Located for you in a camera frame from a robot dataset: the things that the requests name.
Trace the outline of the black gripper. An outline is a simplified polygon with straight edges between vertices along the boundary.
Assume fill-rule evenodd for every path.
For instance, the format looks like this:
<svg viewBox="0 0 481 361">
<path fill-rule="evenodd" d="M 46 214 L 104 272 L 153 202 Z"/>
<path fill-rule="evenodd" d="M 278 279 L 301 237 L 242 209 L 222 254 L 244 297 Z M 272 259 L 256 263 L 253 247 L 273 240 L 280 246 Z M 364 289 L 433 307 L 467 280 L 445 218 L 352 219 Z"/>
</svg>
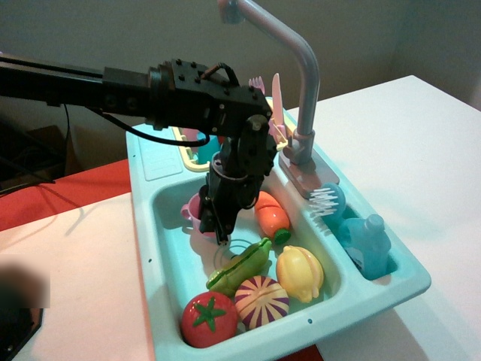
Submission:
<svg viewBox="0 0 481 361">
<path fill-rule="evenodd" d="M 257 202 L 274 157 L 275 140 L 269 134 L 268 118 L 258 114 L 249 117 L 240 134 L 229 136 L 211 160 L 206 184 L 199 190 L 201 233 L 216 232 L 217 244 L 227 245 L 239 211 Z"/>
</svg>

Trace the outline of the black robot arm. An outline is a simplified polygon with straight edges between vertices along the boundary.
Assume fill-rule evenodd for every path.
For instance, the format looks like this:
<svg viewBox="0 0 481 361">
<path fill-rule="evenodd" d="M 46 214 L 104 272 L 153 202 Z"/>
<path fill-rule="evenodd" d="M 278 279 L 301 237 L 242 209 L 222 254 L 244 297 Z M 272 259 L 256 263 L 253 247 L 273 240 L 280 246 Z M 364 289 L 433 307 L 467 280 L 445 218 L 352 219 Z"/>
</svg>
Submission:
<svg viewBox="0 0 481 361">
<path fill-rule="evenodd" d="M 1 94 L 50 106 L 83 106 L 115 125 L 124 115 L 142 117 L 156 130 L 195 129 L 201 138 L 193 147 L 222 138 L 199 190 L 200 231 L 214 233 L 221 245 L 228 242 L 238 213 L 256 203 L 277 153 L 269 132 L 271 108 L 262 91 L 240 85 L 224 63 L 206 67 L 173 59 L 139 73 L 2 54 Z"/>
</svg>

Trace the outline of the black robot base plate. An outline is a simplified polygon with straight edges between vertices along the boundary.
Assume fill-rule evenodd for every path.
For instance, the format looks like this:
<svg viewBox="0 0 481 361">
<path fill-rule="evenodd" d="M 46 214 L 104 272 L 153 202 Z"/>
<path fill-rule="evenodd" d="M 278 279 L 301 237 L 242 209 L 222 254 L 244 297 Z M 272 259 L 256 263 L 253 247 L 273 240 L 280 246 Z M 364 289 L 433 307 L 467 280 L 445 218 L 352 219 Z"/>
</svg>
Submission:
<svg viewBox="0 0 481 361">
<path fill-rule="evenodd" d="M 12 360 L 41 328 L 43 308 L 1 309 L 1 360 Z"/>
</svg>

